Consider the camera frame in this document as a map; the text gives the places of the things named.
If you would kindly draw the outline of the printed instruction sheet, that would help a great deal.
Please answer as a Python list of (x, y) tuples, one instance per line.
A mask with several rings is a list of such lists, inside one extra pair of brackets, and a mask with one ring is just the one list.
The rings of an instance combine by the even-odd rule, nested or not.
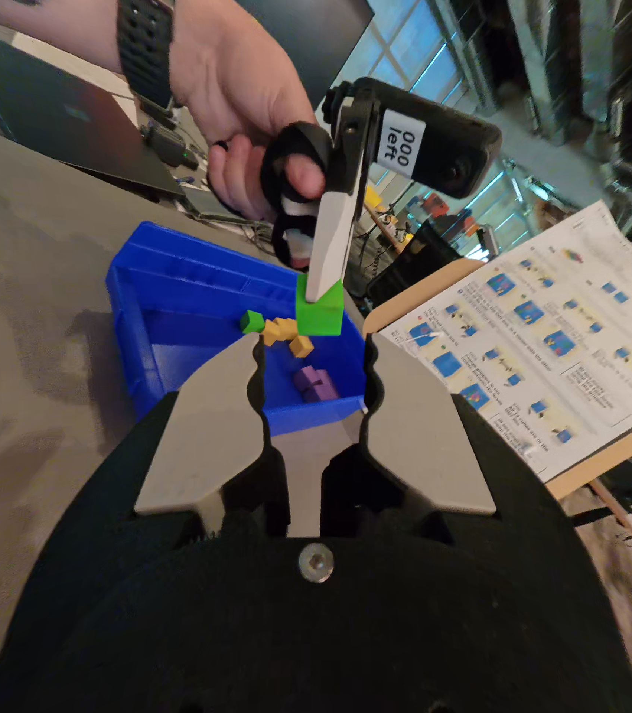
[(632, 432), (632, 242), (596, 202), (381, 333), (543, 482)]

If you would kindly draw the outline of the blue plastic bin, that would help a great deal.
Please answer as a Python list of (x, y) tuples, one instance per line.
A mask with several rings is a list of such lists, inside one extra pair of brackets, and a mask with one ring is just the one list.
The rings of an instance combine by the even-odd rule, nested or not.
[[(115, 255), (106, 285), (139, 418), (242, 337), (246, 310), (270, 319), (295, 316), (295, 272), (148, 221)], [(365, 343), (349, 316), (339, 336), (312, 343), (305, 359), (282, 342), (265, 351), (264, 412), (274, 436), (342, 421), (365, 405)], [(340, 398), (305, 403), (293, 374), (306, 366), (326, 369)]]

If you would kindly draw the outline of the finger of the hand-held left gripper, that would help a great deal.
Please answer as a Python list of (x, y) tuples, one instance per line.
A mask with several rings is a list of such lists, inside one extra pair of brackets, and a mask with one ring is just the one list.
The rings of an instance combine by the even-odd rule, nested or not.
[(345, 274), (356, 199), (357, 194), (335, 191), (321, 198), (305, 288), (310, 304), (321, 300)]

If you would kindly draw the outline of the person's left hand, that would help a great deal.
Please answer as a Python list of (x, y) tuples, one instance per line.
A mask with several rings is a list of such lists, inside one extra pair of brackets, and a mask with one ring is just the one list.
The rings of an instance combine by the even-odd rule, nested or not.
[(178, 1), (170, 85), (208, 143), (212, 191), (245, 219), (272, 222), (260, 184), (265, 149), (293, 123), (317, 124), (283, 48), (233, 1)]

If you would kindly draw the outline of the grey desk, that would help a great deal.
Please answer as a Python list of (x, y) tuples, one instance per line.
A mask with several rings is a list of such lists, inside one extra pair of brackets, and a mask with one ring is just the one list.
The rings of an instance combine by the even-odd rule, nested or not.
[(0, 136), (0, 649), (54, 526), (135, 422), (105, 277), (144, 220), (277, 264)]

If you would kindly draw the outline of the black wristwatch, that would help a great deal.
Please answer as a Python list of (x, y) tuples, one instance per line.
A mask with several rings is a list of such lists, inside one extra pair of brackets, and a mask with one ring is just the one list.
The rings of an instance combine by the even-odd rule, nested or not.
[(131, 92), (154, 118), (171, 119), (175, 1), (117, 1), (116, 43)]

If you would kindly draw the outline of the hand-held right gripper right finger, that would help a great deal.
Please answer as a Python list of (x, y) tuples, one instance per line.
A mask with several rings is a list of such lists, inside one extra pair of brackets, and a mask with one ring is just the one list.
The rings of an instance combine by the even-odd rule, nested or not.
[(494, 514), (496, 506), (445, 385), (382, 334), (367, 337), (359, 444), (407, 493), (440, 511)]

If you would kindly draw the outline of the black battery charger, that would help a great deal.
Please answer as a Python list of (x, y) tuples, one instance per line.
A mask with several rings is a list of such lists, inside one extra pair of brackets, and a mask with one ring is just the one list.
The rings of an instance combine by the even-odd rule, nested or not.
[(185, 140), (175, 131), (155, 121), (140, 126), (143, 142), (151, 148), (162, 163), (169, 167), (186, 167), (196, 171), (199, 168), (195, 153), (187, 148)]

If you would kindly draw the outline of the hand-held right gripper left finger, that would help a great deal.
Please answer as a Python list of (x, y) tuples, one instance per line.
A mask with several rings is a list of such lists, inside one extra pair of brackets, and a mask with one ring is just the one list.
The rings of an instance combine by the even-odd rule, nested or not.
[(178, 392), (135, 503), (150, 515), (224, 515), (222, 486), (264, 446), (263, 421), (248, 399), (258, 372), (258, 334), (247, 334), (199, 367)]

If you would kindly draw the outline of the large dark screen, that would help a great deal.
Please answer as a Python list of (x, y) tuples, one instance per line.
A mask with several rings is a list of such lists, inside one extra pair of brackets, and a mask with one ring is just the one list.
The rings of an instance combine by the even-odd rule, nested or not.
[(238, 1), (282, 46), (313, 109), (374, 18), (368, 1)]

